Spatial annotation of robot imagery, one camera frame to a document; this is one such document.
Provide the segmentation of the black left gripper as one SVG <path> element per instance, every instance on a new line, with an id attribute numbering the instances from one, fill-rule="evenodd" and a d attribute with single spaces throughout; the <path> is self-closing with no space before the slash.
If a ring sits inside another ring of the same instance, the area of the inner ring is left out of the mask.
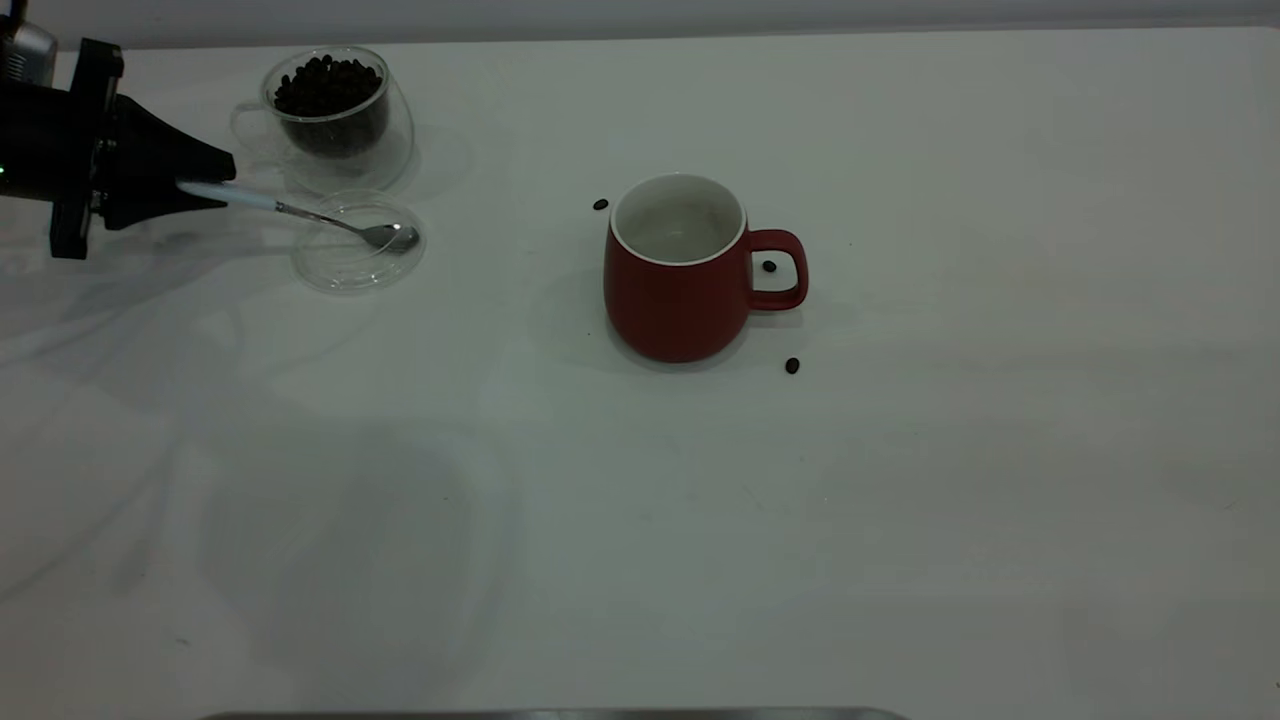
<path id="1" fill-rule="evenodd" d="M 179 190 L 177 181 L 237 177 L 233 155 L 116 96 L 123 51 L 84 38 L 68 90 L 3 81 L 1 193 L 49 202 L 50 254 L 84 260 L 92 215 L 108 231 L 228 204 Z M 111 190 L 113 178 L 127 183 Z M 142 182 L 169 184 L 133 184 Z"/>

